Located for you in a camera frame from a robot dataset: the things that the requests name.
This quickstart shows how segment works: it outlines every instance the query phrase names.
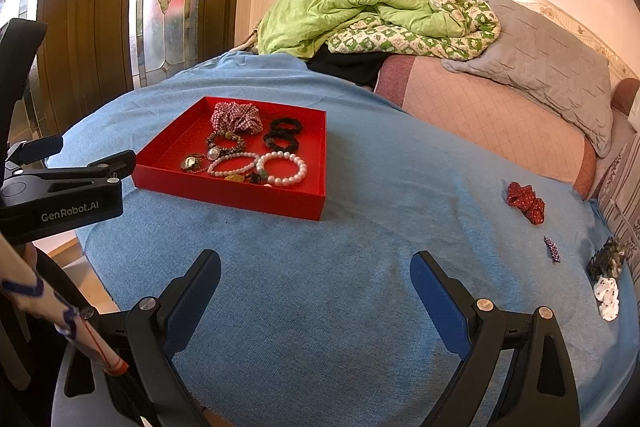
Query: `red checkered scrunchie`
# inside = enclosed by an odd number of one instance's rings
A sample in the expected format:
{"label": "red checkered scrunchie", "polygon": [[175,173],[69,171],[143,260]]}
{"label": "red checkered scrunchie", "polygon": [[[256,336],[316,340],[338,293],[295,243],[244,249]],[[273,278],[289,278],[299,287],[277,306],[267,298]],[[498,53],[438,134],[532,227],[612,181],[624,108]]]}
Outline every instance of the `red checkered scrunchie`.
{"label": "red checkered scrunchie", "polygon": [[247,131],[249,134],[262,131],[258,108],[252,103],[218,102],[211,124],[214,131]]}

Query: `green patterned blanket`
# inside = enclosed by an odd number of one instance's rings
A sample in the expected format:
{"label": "green patterned blanket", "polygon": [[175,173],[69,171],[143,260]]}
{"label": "green patterned blanket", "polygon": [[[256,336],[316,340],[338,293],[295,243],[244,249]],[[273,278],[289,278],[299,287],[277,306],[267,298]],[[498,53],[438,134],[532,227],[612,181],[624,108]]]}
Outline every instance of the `green patterned blanket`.
{"label": "green patterned blanket", "polygon": [[378,15],[354,22],[327,41],[332,53],[390,52],[403,55],[471,60],[500,35],[498,18],[482,0],[430,0],[465,26],[464,37],[425,37],[402,26],[385,23]]}

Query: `jewelry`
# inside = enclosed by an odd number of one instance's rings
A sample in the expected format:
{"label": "jewelry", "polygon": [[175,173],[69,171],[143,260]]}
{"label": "jewelry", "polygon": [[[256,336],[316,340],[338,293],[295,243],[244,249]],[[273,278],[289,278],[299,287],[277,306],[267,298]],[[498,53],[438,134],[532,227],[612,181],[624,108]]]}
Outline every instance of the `jewelry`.
{"label": "jewelry", "polygon": [[[227,140],[233,140],[238,145],[235,147],[220,147],[216,145],[216,138],[219,136],[224,136]],[[244,139],[231,131],[215,131],[207,137],[207,147],[209,148],[207,158],[211,161],[215,161],[220,156],[227,156],[237,152],[242,152],[244,150]]]}
{"label": "jewelry", "polygon": [[244,175],[244,183],[251,183],[254,185],[260,185],[262,178],[260,178],[260,174],[257,172],[249,172],[249,174]]}
{"label": "jewelry", "polygon": [[180,162],[180,169],[185,172],[190,172],[191,174],[197,174],[198,172],[204,171],[204,168],[201,168],[202,159],[204,158],[204,154],[194,153],[190,154]]}
{"label": "jewelry", "polygon": [[[289,127],[280,127],[281,123],[288,123],[289,125],[294,126],[293,129]],[[271,122],[271,130],[272,131],[284,131],[289,134],[298,134],[302,131],[302,123],[300,120],[296,120],[295,118],[278,118]]]}
{"label": "jewelry", "polygon": [[[276,178],[275,176],[268,175],[267,171],[264,170],[264,164],[274,158],[285,158],[290,162],[295,163],[298,166],[298,173],[294,176],[290,176],[289,178]],[[260,156],[255,164],[255,169],[260,172],[260,177],[262,177],[263,179],[265,175],[267,176],[267,184],[276,185],[276,187],[287,187],[289,185],[295,185],[297,183],[300,183],[306,176],[305,161],[295,154],[283,151],[268,152],[267,154]]]}
{"label": "jewelry", "polygon": [[[274,142],[274,138],[282,138],[283,140],[288,141],[289,146],[280,147],[278,144],[276,144],[276,142]],[[298,150],[298,147],[300,146],[298,140],[296,140],[296,138],[292,134],[289,134],[286,131],[271,131],[265,134],[262,139],[269,149],[273,149],[276,152],[288,152],[290,154],[293,154]]]}
{"label": "jewelry", "polygon": [[228,182],[239,182],[242,183],[244,181],[244,176],[241,174],[230,174],[225,176],[225,180]]}
{"label": "jewelry", "polygon": [[253,103],[218,102],[211,124],[216,131],[247,131],[249,134],[262,131],[260,114]]}
{"label": "jewelry", "polygon": [[[230,160],[231,158],[253,158],[254,160],[251,163],[249,163],[249,165],[245,165],[241,169],[234,169],[232,171],[214,171],[213,170],[218,165],[220,165],[223,161]],[[254,152],[236,152],[234,154],[228,154],[226,156],[222,156],[221,158],[218,158],[211,165],[209,165],[207,172],[212,176],[231,176],[232,174],[244,174],[245,172],[250,171],[251,169],[254,168],[255,163],[258,161],[259,158],[260,158],[260,155]]]}

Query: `pearl bracelet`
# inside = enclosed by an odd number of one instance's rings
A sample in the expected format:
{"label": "pearl bracelet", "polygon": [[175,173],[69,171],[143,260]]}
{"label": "pearl bracelet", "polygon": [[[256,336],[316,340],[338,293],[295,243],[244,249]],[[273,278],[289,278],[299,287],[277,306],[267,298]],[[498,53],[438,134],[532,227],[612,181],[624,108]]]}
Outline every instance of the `pearl bracelet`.
{"label": "pearl bracelet", "polygon": [[[245,165],[241,169],[234,169],[232,171],[214,171],[213,170],[218,165],[220,165],[224,160],[230,160],[231,158],[253,158],[254,161],[249,163],[249,165]],[[235,154],[228,154],[226,156],[222,156],[218,158],[211,165],[209,165],[207,172],[212,176],[230,176],[232,174],[244,174],[245,172],[250,171],[251,169],[254,168],[258,159],[260,159],[260,155],[254,152],[237,152]]]}
{"label": "pearl bracelet", "polygon": [[[267,171],[264,170],[264,164],[274,158],[286,158],[287,160],[295,163],[298,166],[298,174],[289,178],[276,178],[275,176],[268,175]],[[276,185],[276,187],[287,187],[288,185],[295,185],[297,183],[300,183],[306,176],[305,161],[295,154],[283,151],[270,152],[263,156],[260,156],[255,164],[255,169],[260,173],[262,179],[267,181],[266,184]]]}

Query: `blue blanket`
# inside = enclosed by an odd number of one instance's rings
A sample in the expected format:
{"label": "blue blanket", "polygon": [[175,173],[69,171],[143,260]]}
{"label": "blue blanket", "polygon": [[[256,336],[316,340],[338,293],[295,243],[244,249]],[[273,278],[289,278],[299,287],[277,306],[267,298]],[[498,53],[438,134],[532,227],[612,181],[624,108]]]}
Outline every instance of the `blue blanket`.
{"label": "blue blanket", "polygon": [[[448,353],[409,279],[429,250],[472,295],[510,311],[558,316],[580,397],[596,426],[634,367],[638,316],[631,277],[620,315],[598,315],[584,267],[608,230],[569,185],[536,176],[425,124],[286,54],[234,53],[127,93],[65,134],[49,166],[139,151],[203,96],[327,112],[327,198],[319,222],[259,214],[124,186],[124,215],[79,230],[121,309],[158,295],[204,248],[222,279],[174,362],[193,394],[238,427],[417,426],[458,359]],[[532,226],[504,203],[532,184],[546,219]],[[543,236],[558,245],[554,265]],[[476,416],[485,425],[508,367],[505,353]]]}

